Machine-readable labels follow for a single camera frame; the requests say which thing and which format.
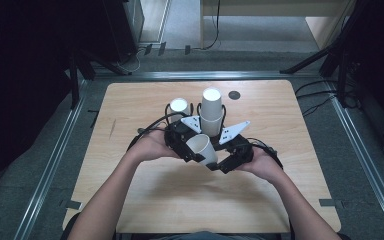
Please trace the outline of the person's right hand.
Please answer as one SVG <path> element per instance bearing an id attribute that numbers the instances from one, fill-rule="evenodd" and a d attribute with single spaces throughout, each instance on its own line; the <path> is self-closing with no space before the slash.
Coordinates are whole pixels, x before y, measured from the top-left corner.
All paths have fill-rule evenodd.
<path id="1" fill-rule="evenodd" d="M 262 149 L 253 147 L 253 159 L 237 167 L 237 170 L 254 174 L 255 176 L 276 184 L 284 175 L 281 167 Z"/>

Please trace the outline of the metal floor rail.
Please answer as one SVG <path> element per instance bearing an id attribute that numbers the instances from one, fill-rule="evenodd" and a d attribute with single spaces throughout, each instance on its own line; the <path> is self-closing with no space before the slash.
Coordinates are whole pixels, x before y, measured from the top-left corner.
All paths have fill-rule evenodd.
<path id="1" fill-rule="evenodd" d="M 369 154 L 365 142 L 350 116 L 349 110 L 343 108 L 337 99 L 333 100 L 333 106 L 384 213 L 384 179 L 378 171 L 372 156 Z"/>
<path id="2" fill-rule="evenodd" d="M 55 146 L 53 147 L 51 155 L 42 172 L 35 191 L 29 200 L 28 206 L 17 228 L 13 240 L 28 240 L 37 221 L 38 215 L 42 209 L 46 196 L 54 180 L 55 174 L 60 165 L 62 156 L 71 137 L 74 126 L 84 105 L 84 101 L 89 88 L 88 81 L 82 80 L 79 84 L 79 87 L 79 102 L 70 110 L 68 114 L 68 117 L 63 125 L 63 129 L 59 134 Z"/>
<path id="3" fill-rule="evenodd" d="M 284 74 L 280 71 L 169 71 L 169 72 L 137 72 L 128 75 L 117 75 L 111 72 L 98 73 L 96 80 L 109 79 L 115 82 L 178 82 L 178 81 L 233 81 L 233 80 L 272 80 L 319 78 L 313 71 Z"/>

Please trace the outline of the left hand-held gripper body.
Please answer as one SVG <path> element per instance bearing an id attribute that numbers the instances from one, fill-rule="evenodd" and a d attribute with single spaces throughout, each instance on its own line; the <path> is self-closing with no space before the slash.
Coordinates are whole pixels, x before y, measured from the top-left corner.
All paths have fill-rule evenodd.
<path id="1" fill-rule="evenodd" d="M 186 142 L 196 135 L 194 130 L 179 121 L 165 128 L 164 140 L 166 145 L 182 159 L 183 151 L 190 149 Z"/>

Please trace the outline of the black computer cabinet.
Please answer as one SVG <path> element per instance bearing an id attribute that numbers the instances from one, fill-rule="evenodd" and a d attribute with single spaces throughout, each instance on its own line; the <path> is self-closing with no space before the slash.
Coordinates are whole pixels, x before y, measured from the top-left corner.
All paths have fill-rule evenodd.
<path id="1" fill-rule="evenodd" d="M 144 14 L 140 0 L 102 0 L 119 57 L 139 48 Z"/>

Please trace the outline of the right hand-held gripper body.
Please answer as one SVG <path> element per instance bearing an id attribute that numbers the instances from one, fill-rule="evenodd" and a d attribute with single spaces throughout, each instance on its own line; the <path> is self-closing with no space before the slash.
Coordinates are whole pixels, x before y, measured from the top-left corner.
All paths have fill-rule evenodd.
<path id="1" fill-rule="evenodd" d="M 230 143 L 233 147 L 233 151 L 231 153 L 228 152 L 229 155 L 227 157 L 236 156 L 243 161 L 243 164 L 248 163 L 253 159 L 252 144 L 241 135 L 241 132 L 249 124 L 249 121 L 245 121 L 230 127 L 223 127 L 218 142 L 219 144 Z"/>

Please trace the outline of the light wooden furniture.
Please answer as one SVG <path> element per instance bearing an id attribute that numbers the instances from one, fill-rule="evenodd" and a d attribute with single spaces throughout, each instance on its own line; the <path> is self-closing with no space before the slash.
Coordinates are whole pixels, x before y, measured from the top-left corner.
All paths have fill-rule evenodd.
<path id="1" fill-rule="evenodd" d="M 320 49 L 332 43 L 357 0 L 199 0 L 200 34 L 205 16 L 304 17 Z"/>

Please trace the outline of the black tripod stand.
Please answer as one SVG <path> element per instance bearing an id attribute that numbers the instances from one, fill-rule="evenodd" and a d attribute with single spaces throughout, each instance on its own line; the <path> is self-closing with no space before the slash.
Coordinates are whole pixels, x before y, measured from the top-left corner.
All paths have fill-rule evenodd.
<path id="1" fill-rule="evenodd" d="M 340 20 L 340 32 L 336 39 L 319 52 L 304 59 L 298 64 L 280 70 L 280 74 L 292 75 L 308 65 L 325 58 L 319 69 L 321 77 L 331 77 L 336 69 L 339 69 L 337 80 L 337 98 L 343 108 L 346 107 L 346 80 L 349 65 L 349 51 L 351 49 L 352 35 L 356 32 L 358 21 L 371 0 L 357 0 L 349 17 Z"/>
<path id="2" fill-rule="evenodd" d="M 72 109 L 74 109 L 80 102 L 80 87 L 78 73 L 81 73 L 82 76 L 87 80 L 93 80 L 96 76 L 96 72 L 92 66 L 92 62 L 96 62 L 98 65 L 101 65 L 105 69 L 117 75 L 131 75 L 130 71 L 121 70 L 119 67 L 116 67 L 114 64 L 105 61 L 103 58 L 93 54 L 90 51 L 82 49 L 72 50 L 71 55 L 69 57 L 69 78 L 71 81 Z"/>

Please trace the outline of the person's grey clothing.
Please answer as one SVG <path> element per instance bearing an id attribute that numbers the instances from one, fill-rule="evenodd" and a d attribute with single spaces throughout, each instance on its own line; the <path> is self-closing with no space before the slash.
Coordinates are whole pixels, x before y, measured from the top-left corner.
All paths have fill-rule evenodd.
<path id="1" fill-rule="evenodd" d="M 174 234 L 159 237 L 151 237 L 150 240 L 266 240 L 257 234 L 218 234 L 209 231 L 201 231 L 188 234 Z"/>

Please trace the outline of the person's left hand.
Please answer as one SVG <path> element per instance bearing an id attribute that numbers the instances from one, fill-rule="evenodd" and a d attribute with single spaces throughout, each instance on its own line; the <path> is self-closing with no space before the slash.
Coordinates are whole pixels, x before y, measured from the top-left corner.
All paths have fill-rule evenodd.
<path id="1" fill-rule="evenodd" d="M 123 156 L 126 161 L 141 163 L 162 157 L 178 158 L 178 155 L 165 143 L 164 132 L 157 128 L 144 134 Z"/>

